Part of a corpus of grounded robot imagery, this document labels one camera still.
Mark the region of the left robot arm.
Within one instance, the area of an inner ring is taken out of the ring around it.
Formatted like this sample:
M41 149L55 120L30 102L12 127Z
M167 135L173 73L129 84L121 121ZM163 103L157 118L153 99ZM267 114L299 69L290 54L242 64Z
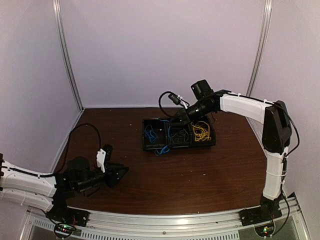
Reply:
M113 188L129 171L124 164L108 161L108 156L99 150L97 168L94 170L90 169L87 158L75 157L67 162L67 168L62 173L28 171L1 159L0 198L38 208L61 222L67 222L72 218L67 199L101 185Z

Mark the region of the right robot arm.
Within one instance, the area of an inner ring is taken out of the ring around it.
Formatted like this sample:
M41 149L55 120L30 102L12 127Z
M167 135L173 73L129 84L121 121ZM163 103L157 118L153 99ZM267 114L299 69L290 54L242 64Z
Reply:
M189 123L222 111L249 118L263 126L261 143L267 160L266 177L256 216L261 221L268 220L276 212L287 175L292 124L286 104L281 100L260 100L225 89L214 91L205 79L194 83L191 89L196 103L178 110L174 118Z

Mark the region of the black three-compartment bin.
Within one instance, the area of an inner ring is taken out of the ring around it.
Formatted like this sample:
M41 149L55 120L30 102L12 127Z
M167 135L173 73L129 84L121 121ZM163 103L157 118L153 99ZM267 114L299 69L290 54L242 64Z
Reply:
M212 147L216 145L216 131L205 116L199 121L182 124L168 118L142 120L142 149L157 156L173 149Z

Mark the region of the aluminium front rail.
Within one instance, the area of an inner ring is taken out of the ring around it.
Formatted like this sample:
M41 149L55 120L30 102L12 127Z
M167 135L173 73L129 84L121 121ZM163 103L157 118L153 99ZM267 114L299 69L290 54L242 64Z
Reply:
M275 225L273 240L309 240L310 234L295 196L279 203L282 216L243 225L238 209L180 215L142 215L90 211L85 227L71 240L263 240Z

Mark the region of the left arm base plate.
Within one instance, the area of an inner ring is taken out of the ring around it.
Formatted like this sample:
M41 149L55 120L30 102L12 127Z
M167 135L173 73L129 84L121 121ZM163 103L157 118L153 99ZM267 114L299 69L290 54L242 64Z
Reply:
M90 213L76 208L62 208L54 206L48 211L47 216L54 221L68 223L70 225L86 227Z

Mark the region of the aluminium right corner post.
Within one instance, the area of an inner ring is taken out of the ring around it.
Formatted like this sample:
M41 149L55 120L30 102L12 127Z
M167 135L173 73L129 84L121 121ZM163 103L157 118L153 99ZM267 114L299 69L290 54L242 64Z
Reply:
M265 0L264 1L264 8L263 8L263 15L261 21L261 28L259 34L259 40L257 45L257 50L255 54L255 59L253 62L253 67L249 79L249 84L246 90L246 97L251 97L255 88L255 84L258 79L259 69L262 63L263 53L266 46L271 18L272 18L272 11L273 11L273 1L272 0Z

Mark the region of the aluminium corner post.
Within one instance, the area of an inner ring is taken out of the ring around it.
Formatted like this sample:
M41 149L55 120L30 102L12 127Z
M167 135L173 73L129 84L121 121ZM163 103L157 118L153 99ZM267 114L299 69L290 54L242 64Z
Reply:
M55 22L56 22L56 26L57 26L57 32L58 32L58 38L59 38L62 58L63 58L64 66L66 69L66 74L68 77L71 92L74 97L77 109L81 112L84 110L84 106L82 104L80 93L79 93L79 90L78 90L78 87L76 84L74 71L73 71L72 64L71 64L71 58L70 58L70 54L68 51L68 45L67 45L67 40L66 40L66 36L65 36L63 17L62 17L62 11L61 11L61 1L60 0L53 0L52 6L53 6L53 14L54 14Z
M255 54L255 59L253 62L253 67L249 79L249 84L246 90L246 97L251 97L255 88L255 84L258 79L259 69L262 63L263 53L266 46L271 18L272 18L272 11L273 11L273 1L272 0L265 0L264 1L264 8L263 8L263 15L261 21L261 28L259 34L259 40L257 45L257 50Z

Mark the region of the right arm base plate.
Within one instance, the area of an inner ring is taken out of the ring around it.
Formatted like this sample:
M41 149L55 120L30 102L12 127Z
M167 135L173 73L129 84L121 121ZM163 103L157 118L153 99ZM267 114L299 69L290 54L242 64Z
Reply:
M283 215L278 204L270 205L268 203L263 203L261 206L254 208L245 208L239 211L238 214L242 226L268 222Z

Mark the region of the aluminium left corner post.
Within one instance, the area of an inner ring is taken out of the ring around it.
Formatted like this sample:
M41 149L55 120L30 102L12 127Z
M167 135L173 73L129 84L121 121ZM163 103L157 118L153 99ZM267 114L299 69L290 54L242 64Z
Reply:
M79 93L79 90L78 90L78 87L76 84L74 71L73 71L72 64L71 64L71 58L70 58L70 54L68 51L68 45L67 45L67 40L66 40L66 36L65 36L63 17L62 17L62 11L61 11L61 1L60 0L53 0L52 6L53 6L53 14L54 14L55 22L56 22L56 26L57 26L57 32L58 32L58 38L59 38L62 58L63 58L64 66L66 69L66 74L68 77L71 92L74 97L77 109L81 112L84 110L84 106L82 104L80 93Z

